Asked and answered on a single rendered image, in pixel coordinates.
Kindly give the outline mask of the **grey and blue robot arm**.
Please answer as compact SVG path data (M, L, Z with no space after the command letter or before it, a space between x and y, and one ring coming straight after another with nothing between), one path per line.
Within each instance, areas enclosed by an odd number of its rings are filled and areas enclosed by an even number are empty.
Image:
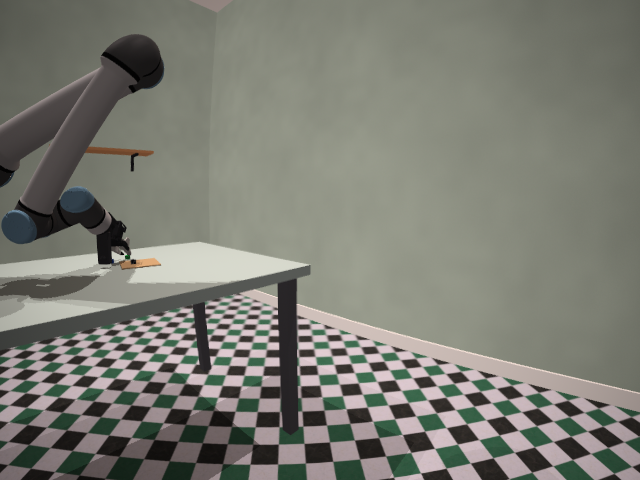
M98 264L109 265L111 233L98 235L109 228L109 213L84 187L61 194L118 100L157 86L164 62L156 43L141 34L116 40L100 59L100 69L0 125L0 188L12 179L22 158L54 138L1 227L11 242L25 244L80 223L97 236Z

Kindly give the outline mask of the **orange flat mat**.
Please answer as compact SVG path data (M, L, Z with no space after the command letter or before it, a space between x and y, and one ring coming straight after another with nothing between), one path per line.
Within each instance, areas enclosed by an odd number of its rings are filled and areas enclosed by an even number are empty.
M136 260L136 264L131 264L131 261L120 261L119 263L122 267L122 270L161 265L155 258Z

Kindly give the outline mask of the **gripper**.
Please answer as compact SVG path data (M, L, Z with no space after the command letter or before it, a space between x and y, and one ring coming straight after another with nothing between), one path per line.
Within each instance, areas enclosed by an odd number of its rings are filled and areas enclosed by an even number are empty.
M108 213L110 214L110 212ZM119 255L124 255L124 253L119 250L120 248L127 255L131 255L131 250L129 248L130 239L128 237L125 240L122 239L123 233L126 232L126 226L121 221L117 221L111 214L110 216L112 217L112 219L111 219L111 224L109 228L110 227L111 228L110 229L108 228L109 230L107 229L105 232L98 235L102 235L102 234L105 234L106 232L110 232L111 233L111 251ZM120 232L120 235L119 235L119 232Z

